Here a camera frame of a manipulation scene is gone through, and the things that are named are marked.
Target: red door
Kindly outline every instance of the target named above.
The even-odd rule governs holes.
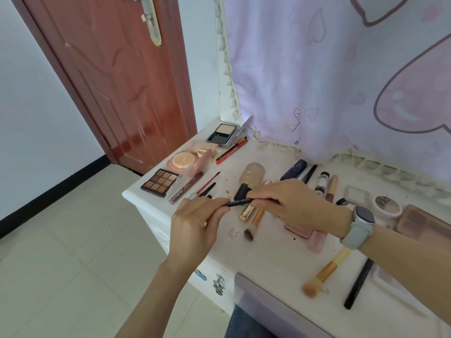
[[[197,132],[192,100],[179,106],[165,28],[156,47],[140,2],[23,1],[120,164],[144,174]]]

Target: blush palette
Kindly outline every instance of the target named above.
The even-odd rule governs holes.
[[[141,186],[141,190],[153,193],[164,198],[166,192],[172,186],[179,175],[165,169],[159,169],[156,173]]]

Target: right hand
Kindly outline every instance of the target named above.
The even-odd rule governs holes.
[[[263,185],[249,191],[247,198],[255,199],[251,206],[271,212],[290,227],[308,227],[343,238],[352,223],[352,211],[329,203],[297,179]]]

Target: left hand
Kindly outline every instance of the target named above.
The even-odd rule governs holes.
[[[200,265],[216,241],[219,221],[230,211],[229,198],[183,199],[171,220],[166,262],[177,273],[189,275]]]

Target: door handle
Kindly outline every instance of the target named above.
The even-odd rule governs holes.
[[[155,46],[161,46],[161,32],[158,25],[158,19],[156,17],[155,6],[153,0],[141,0],[143,4],[144,14],[141,15],[143,22],[147,22],[147,27],[149,28],[150,39]]]

